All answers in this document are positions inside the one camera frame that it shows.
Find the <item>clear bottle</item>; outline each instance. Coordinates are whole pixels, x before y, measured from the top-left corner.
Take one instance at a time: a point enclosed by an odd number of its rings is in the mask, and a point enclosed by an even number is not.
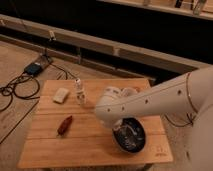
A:
[[[86,97],[84,92],[84,86],[80,78],[77,78],[75,80],[75,90],[78,104],[84,105],[86,103]]]

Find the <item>power strip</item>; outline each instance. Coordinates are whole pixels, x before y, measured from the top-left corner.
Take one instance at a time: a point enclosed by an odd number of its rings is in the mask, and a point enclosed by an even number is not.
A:
[[[24,68],[24,73],[32,76],[37,76],[53,62],[52,58],[45,55],[40,55],[35,61]]]

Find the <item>wooden table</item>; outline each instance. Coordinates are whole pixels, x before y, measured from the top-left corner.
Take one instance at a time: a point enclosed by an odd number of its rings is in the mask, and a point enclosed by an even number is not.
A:
[[[149,87],[146,79],[93,79],[83,80],[87,103],[77,104],[72,80],[47,81],[44,85],[36,114],[33,118],[19,168],[54,168],[79,166],[137,165],[171,162],[173,160],[168,140],[159,116],[143,117],[147,135],[145,148],[137,154],[123,152],[112,136],[94,116],[94,106],[106,86]],[[58,88],[70,90],[64,104],[52,97]],[[68,116],[73,123],[65,137],[57,136],[57,128]]]

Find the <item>wood plank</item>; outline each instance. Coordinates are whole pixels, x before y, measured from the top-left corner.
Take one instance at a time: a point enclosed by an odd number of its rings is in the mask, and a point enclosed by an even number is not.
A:
[[[140,87],[141,90],[147,89],[149,86],[147,79],[102,79],[102,80],[83,80],[87,102],[84,106],[79,107],[76,100],[74,89],[74,81],[64,80],[56,82],[48,80],[43,88],[42,96],[37,107],[37,114],[56,114],[56,113],[91,113],[94,106],[104,89],[107,86],[124,87]],[[52,97],[58,88],[64,87],[70,90],[70,94],[64,104],[57,104],[52,101]]]
[[[20,168],[76,167],[131,165],[172,161],[172,154],[159,116],[139,118],[143,124],[147,143],[143,151],[135,155],[124,153],[115,143],[111,130],[103,127],[94,114],[94,105],[107,86],[149,87],[146,79],[83,80],[87,103],[77,105],[74,81],[47,81],[37,113],[19,162]],[[52,102],[58,88],[71,92],[62,105]],[[69,115],[73,123],[66,136],[57,137],[56,130]]]
[[[57,129],[61,122],[68,116],[70,114],[51,115],[51,117],[48,115],[36,115],[27,139],[59,138],[57,137]],[[92,113],[72,116],[73,122],[65,136],[66,138],[113,136],[112,131],[101,125]],[[165,130],[161,126],[162,123],[159,116],[143,117],[138,120],[143,125],[147,135],[165,135]]]
[[[172,160],[165,135],[148,136],[146,148],[134,155],[123,152],[112,136],[38,139],[26,142],[25,153],[21,156],[18,167],[82,167],[117,165],[118,163],[134,165]]]

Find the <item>red object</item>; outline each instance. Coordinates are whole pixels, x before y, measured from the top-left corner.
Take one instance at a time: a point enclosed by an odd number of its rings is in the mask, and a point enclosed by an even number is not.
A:
[[[60,125],[60,127],[58,128],[58,134],[59,135],[64,135],[67,131],[67,129],[69,128],[70,124],[72,123],[72,116],[69,116],[68,118],[66,118]]]

